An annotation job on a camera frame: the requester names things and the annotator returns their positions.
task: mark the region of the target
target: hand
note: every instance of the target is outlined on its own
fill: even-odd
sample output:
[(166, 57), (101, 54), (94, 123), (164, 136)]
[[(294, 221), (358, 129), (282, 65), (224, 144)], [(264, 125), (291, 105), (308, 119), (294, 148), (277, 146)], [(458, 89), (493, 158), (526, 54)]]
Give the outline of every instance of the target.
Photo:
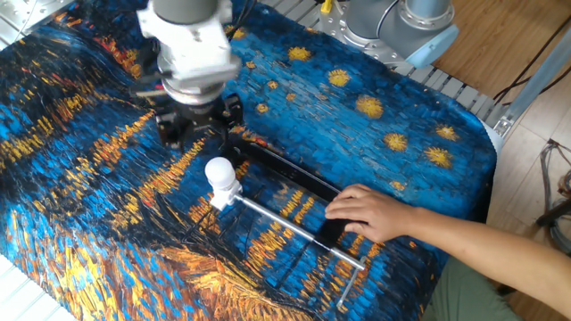
[(379, 243), (406, 235), (417, 211), (394, 198), (361, 185), (351, 185), (343, 190), (326, 207), (325, 217), (346, 218), (362, 223), (350, 223), (345, 231), (354, 232)]

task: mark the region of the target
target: wire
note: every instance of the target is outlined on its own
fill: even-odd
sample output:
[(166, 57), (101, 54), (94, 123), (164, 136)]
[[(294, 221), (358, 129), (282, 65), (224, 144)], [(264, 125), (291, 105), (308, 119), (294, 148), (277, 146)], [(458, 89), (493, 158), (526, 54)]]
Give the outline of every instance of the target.
[[(567, 162), (567, 164), (571, 166), (571, 161), (569, 161), (569, 159), (563, 153), (563, 150), (566, 150), (567, 152), (571, 152), (571, 150), (550, 139), (547, 146), (543, 148), (542, 153), (540, 155), (541, 164), (542, 164), (543, 188), (545, 190), (545, 213), (553, 210), (555, 207), (564, 202), (564, 199), (559, 199), (557, 201), (551, 202), (549, 165), (551, 160), (551, 152), (554, 149), (557, 149), (559, 154), (563, 157), (563, 159)], [(561, 195), (563, 195), (566, 198), (571, 198), (571, 170), (569, 170), (559, 180), (559, 193), (561, 193)], [(550, 233), (551, 237), (553, 238), (553, 241), (557, 244), (557, 246), (568, 255), (571, 255), (571, 240), (569, 240), (569, 238), (565, 236), (565, 234), (561, 231), (561, 228), (559, 227), (559, 220), (562, 218), (567, 219), (564, 216), (561, 216), (558, 219), (556, 219), (550, 226)]]
[[(565, 26), (571, 21), (571, 15), (569, 15), (567, 17), (567, 19), (565, 19), (565, 21), (563, 21), (563, 23), (561, 23), (561, 25), (557, 28), (557, 30), (555, 30), (555, 32), (551, 35), (551, 37), (547, 40), (547, 42), (545, 43), (545, 45), (543, 45), (542, 49), (540, 49), (540, 51), (535, 55), (535, 57), (527, 64), (527, 66), (525, 66), (525, 68), (521, 71), (521, 73), (519, 74), (519, 76), (517, 76), (517, 78), (511, 83), (511, 85), (507, 86), (506, 88), (502, 89), (496, 96), (493, 97), (493, 100), (495, 101), (495, 104), (500, 103), (508, 94), (508, 92), (517, 87), (517, 86), (521, 86), (523, 84), (525, 84), (526, 82), (529, 81), (529, 79), (531, 79), (531, 77), (528, 77), (522, 81), (519, 81), (528, 71), (529, 69), (534, 65), (535, 62), (537, 62), (537, 60), (539, 59), (539, 57), (543, 54), (543, 52), (545, 51), (545, 49), (547, 49), (547, 47), (551, 44), (551, 42), (553, 42), (553, 39), (555, 39), (555, 37), (561, 33), (561, 31), (563, 31), (563, 29), (565, 28)], [(571, 71), (571, 69), (567, 70), (564, 75), (566, 76), (569, 71)], [(551, 84), (549, 84), (547, 87), (547, 89), (543, 89), (543, 91), (541, 92), (541, 94), (543, 94), (545, 91), (551, 89), (553, 86), (557, 85), (557, 83), (563, 79), (565, 76), (563, 77), (559, 77), (558, 79), (556, 79), (555, 81), (553, 81)]]
[(378, 21), (377, 37), (379, 37), (379, 35), (381, 33), (381, 27), (383, 27), (383, 22), (385, 22), (386, 16), (389, 15), (389, 12), (396, 6), (396, 4), (398, 2), (399, 2), (399, 0), (394, 0), (393, 3), (385, 9), (385, 12), (383, 13), (383, 16), (381, 17), (381, 20)]
[(30, 18), (32, 17), (32, 14), (34, 14), (34, 10), (36, 9), (36, 4), (37, 4), (37, 0), (34, 2), (34, 5), (32, 5), (32, 10), (29, 11), (28, 18), (26, 19), (26, 22), (24, 22), (24, 25), (21, 26), (20, 30), (18, 30), (18, 33), (16, 34), (16, 38), (12, 41), (13, 43), (15, 43), (16, 40), (18, 40), (18, 37), (21, 35), (21, 32), (28, 26), (28, 22), (29, 22)]
[(240, 12), (240, 15), (238, 16), (238, 20), (236, 21), (236, 25), (227, 33), (228, 41), (232, 40), (235, 33), (240, 28), (242, 28), (242, 26), (244, 25), (246, 20), (248, 20), (248, 16), (250, 16), (250, 13), (252, 13), (253, 7), (258, 3), (258, 0), (252, 0), (252, 4), (250, 4), (250, 6), (248, 6), (249, 2), (250, 2), (250, 0), (246, 0), (244, 2), (244, 8), (242, 8), (242, 11)]
[[(561, 81), (563, 78), (565, 78), (569, 72), (571, 72), (571, 66), (569, 66), (569, 68), (567, 68), (567, 70), (565, 70), (565, 72), (563, 72), (559, 77), (557, 77), (557, 79), (553, 80), (550, 84), (548, 84), (540, 93), (539, 95), (545, 93), (546, 91), (552, 89), (555, 85), (558, 84), (559, 81)], [(529, 80), (529, 78), (522, 80), (523, 83), (527, 82)], [(504, 106), (510, 106), (511, 103), (504, 103)]]

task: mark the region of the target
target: floor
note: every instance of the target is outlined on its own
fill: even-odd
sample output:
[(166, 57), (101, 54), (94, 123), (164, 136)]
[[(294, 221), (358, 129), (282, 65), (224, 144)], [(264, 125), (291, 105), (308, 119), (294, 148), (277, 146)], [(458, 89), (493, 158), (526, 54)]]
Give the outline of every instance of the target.
[[(456, 23), (464, 32), (436, 66), (489, 96), (508, 86), (571, 15), (571, 2), (567, 0), (453, 3)], [(532, 68), (529, 75), (538, 67), (539, 64)], [(504, 102), (511, 101), (516, 92)], [(488, 217), (490, 226), (553, 246), (547, 231), (534, 226), (544, 204), (539, 154), (550, 138), (571, 148), (571, 76), (540, 96), (509, 133), (498, 164)], [(568, 170), (562, 158), (556, 157), (550, 169), (552, 184)], [(566, 229), (571, 236), (571, 222)], [(566, 320), (519, 292), (509, 296), (509, 303), (528, 321)]]

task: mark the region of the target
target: blue fabric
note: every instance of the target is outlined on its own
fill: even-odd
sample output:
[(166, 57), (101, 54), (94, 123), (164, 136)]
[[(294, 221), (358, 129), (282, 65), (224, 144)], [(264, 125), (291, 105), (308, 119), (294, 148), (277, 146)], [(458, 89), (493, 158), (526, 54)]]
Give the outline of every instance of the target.
[[(219, 137), (165, 149), (153, 102), (128, 96), (142, 7), (74, 4), (0, 53), (0, 252), (86, 320), (418, 319), (447, 259), (434, 247), (344, 235), (369, 269), (337, 309), (349, 267), (240, 205), (211, 210), (203, 168)], [(233, 135), (336, 185), (469, 217), (496, 155), (452, 99), (262, 4), (232, 48), (244, 66), (225, 95), (245, 108)], [(323, 224), (320, 199), (256, 163), (238, 172), (247, 196)]]

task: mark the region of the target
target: human arm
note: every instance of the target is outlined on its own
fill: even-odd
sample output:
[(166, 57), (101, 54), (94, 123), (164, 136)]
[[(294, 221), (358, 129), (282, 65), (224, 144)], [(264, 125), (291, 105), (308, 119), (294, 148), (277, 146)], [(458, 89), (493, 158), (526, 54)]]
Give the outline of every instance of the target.
[(348, 218), (347, 231), (384, 242), (409, 235), (448, 252), (474, 270), (540, 300), (571, 318), (571, 259), (484, 224), (414, 208), (364, 185), (341, 192), (327, 218)]

